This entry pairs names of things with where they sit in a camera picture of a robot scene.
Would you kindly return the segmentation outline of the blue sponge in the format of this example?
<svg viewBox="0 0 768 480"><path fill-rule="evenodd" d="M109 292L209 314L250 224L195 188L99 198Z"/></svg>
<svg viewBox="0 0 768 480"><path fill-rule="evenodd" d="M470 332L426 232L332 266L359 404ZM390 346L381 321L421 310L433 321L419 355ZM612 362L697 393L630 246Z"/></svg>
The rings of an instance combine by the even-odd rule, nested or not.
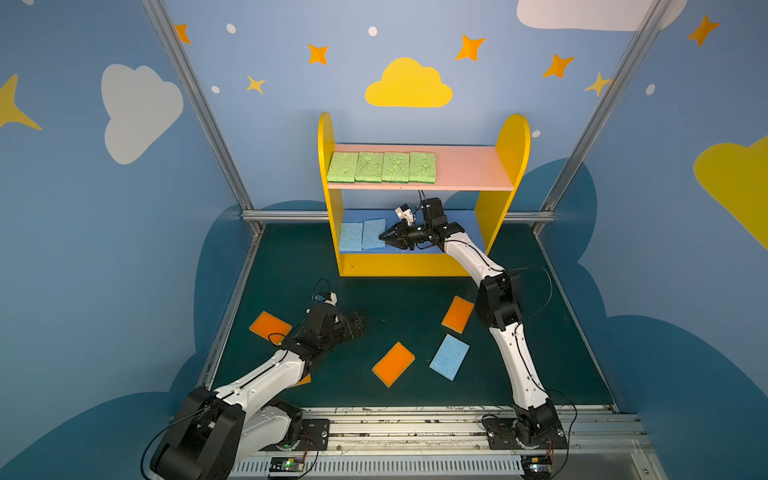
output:
<svg viewBox="0 0 768 480"><path fill-rule="evenodd" d="M469 351L469 345L451 334L447 334L435 353L429 368L453 381Z"/></svg>
<svg viewBox="0 0 768 480"><path fill-rule="evenodd" d="M386 230L387 225L384 218L365 220L362 230L362 249L377 250L384 248L386 243L380 239L380 235Z"/></svg>
<svg viewBox="0 0 768 480"><path fill-rule="evenodd" d="M339 237L341 252L361 252L363 250L363 222L343 222Z"/></svg>

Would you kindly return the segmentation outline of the green sponge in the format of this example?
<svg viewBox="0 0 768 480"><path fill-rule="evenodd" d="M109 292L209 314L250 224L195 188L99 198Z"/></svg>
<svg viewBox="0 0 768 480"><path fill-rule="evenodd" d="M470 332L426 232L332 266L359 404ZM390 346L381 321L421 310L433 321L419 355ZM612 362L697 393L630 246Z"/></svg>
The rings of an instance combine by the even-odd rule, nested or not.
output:
<svg viewBox="0 0 768 480"><path fill-rule="evenodd" d="M327 171L327 181L354 183L358 158L357 152L334 152Z"/></svg>
<svg viewBox="0 0 768 480"><path fill-rule="evenodd" d="M407 183L409 181L410 155L407 152L385 152L382 165L382 181Z"/></svg>
<svg viewBox="0 0 768 480"><path fill-rule="evenodd" d="M434 184L437 177L436 154L432 152L410 152L410 183Z"/></svg>
<svg viewBox="0 0 768 480"><path fill-rule="evenodd" d="M383 162L384 154L381 152L359 152L354 181L363 183L381 183Z"/></svg>

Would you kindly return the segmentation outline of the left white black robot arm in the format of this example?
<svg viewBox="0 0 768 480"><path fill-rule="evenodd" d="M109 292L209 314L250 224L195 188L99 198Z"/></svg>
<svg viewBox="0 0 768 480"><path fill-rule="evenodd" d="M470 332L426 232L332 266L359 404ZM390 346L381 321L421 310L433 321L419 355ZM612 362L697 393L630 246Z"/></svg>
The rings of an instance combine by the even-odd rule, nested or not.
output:
<svg viewBox="0 0 768 480"><path fill-rule="evenodd" d="M364 335L365 318L342 314L336 296L317 298L304 321L286 334L268 334L275 353L241 378L182 401L173 420L145 447L140 473L151 479L226 479L234 466L270 446L292 447L303 412L279 395L313 373L327 353Z"/></svg>

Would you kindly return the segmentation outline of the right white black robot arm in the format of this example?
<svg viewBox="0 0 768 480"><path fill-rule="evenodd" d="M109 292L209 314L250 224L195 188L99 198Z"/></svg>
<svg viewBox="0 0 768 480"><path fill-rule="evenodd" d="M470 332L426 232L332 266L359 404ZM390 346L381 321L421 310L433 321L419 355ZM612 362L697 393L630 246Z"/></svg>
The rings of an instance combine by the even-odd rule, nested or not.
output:
<svg viewBox="0 0 768 480"><path fill-rule="evenodd" d="M492 261L460 224L450 222L440 199L423 199L417 209L421 223L408 205L397 207L398 221L379 239L400 250L436 246L466 270L478 287L475 314L491 333L510 379L516 440L525 448L553 440L563 427L528 349L520 276Z"/></svg>

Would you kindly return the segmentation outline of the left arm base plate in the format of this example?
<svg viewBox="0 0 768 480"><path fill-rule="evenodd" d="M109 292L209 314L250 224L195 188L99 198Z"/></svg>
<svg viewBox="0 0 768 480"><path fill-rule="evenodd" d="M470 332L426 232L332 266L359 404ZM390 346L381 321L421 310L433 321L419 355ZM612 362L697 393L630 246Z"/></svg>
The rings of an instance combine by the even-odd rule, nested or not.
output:
<svg viewBox="0 0 768 480"><path fill-rule="evenodd" d="M330 434L330 420L321 419L303 419L300 426L292 425L289 427L286 437L279 442L267 445L262 451L304 451L309 448L310 451L326 451Z"/></svg>

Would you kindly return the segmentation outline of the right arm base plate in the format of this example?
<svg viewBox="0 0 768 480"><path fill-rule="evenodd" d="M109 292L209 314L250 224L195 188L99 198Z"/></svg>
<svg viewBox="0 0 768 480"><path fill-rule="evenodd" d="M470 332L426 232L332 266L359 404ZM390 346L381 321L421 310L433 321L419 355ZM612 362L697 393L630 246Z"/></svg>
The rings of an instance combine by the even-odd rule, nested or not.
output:
<svg viewBox="0 0 768 480"><path fill-rule="evenodd" d="M530 433L517 418L484 415L480 423L491 450L549 450L569 447L566 432L559 427Z"/></svg>

